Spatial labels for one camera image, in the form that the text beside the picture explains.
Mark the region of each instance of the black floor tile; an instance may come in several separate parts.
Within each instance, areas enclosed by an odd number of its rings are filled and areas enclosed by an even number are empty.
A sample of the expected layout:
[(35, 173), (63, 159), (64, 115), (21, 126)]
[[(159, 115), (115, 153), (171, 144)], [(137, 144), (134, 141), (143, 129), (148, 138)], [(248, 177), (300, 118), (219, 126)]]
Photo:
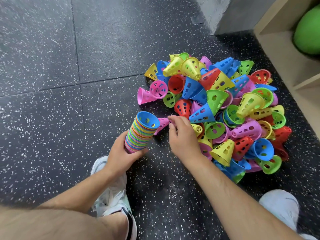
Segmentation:
[[(162, 100), (138, 105), (144, 76), (81, 85), (87, 149), (95, 159), (108, 154), (117, 136), (139, 111), (176, 114)], [(127, 194), (139, 239), (219, 239), (222, 229), (202, 190), (169, 149), (168, 128), (148, 145), (147, 155), (127, 173)]]
[(79, 81), (71, 0), (0, 0), (0, 97)]
[(194, 0), (73, 0), (80, 81), (144, 74), (169, 53), (221, 60), (230, 44), (209, 36)]
[(271, 72), (274, 79), (271, 85), (278, 88), (275, 93), (279, 99), (279, 104), (285, 108), (286, 125), (293, 132), (284, 144), (289, 154), (289, 161), (284, 162), (281, 169), (273, 175), (266, 175), (261, 172), (247, 173), (240, 185), (256, 199), (274, 189), (282, 189), (292, 193), (300, 203), (299, 227), (303, 230), (303, 233), (308, 231), (308, 233), (319, 238), (319, 140), (268, 57), (261, 55), (254, 57), (252, 60), (256, 62), (252, 71), (267, 69)]
[(87, 175), (79, 85), (0, 98), (0, 202), (35, 204)]

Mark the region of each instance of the forearm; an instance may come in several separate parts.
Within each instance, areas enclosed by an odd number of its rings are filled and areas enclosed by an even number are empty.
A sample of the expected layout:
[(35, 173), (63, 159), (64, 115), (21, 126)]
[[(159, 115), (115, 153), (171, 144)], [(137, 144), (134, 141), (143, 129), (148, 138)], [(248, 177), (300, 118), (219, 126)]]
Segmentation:
[(67, 191), (44, 202), (40, 208), (67, 209), (87, 213), (95, 200), (103, 193), (108, 185), (114, 180), (107, 168), (86, 178), (79, 184)]
[(205, 156), (184, 164), (206, 194), (230, 239), (302, 239)]

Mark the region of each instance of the white sneaker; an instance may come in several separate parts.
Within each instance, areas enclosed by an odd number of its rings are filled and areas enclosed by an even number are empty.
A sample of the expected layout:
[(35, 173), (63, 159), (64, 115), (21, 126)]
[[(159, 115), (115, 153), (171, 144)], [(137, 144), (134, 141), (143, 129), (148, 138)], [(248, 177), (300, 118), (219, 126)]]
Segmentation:
[[(91, 169), (91, 175), (100, 171), (107, 163), (108, 156), (98, 158)], [(107, 216), (122, 212), (128, 217), (129, 227), (126, 239), (137, 239), (137, 224), (132, 215), (131, 207), (126, 194), (127, 175), (124, 173), (110, 185), (94, 202), (92, 209), (97, 212), (97, 217)]]
[(260, 198), (259, 204), (292, 230), (297, 231), (299, 203), (292, 194), (282, 189), (271, 190)]

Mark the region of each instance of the right hand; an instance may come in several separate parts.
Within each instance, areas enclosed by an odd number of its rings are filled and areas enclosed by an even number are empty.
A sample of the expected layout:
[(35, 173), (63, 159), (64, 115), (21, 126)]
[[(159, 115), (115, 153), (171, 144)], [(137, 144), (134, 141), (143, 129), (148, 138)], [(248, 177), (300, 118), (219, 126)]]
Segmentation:
[(202, 153), (198, 138), (190, 121), (183, 116), (170, 115), (168, 119), (175, 123), (176, 127), (169, 124), (169, 143), (172, 152), (182, 161), (201, 157)]

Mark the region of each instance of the exercise ball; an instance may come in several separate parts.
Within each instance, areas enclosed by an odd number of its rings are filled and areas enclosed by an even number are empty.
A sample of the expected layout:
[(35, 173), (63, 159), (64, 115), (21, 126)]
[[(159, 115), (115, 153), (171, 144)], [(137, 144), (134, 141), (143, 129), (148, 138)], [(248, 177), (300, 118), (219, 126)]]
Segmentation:
[(320, 54), (320, 4), (302, 17), (294, 33), (293, 42), (304, 53)]

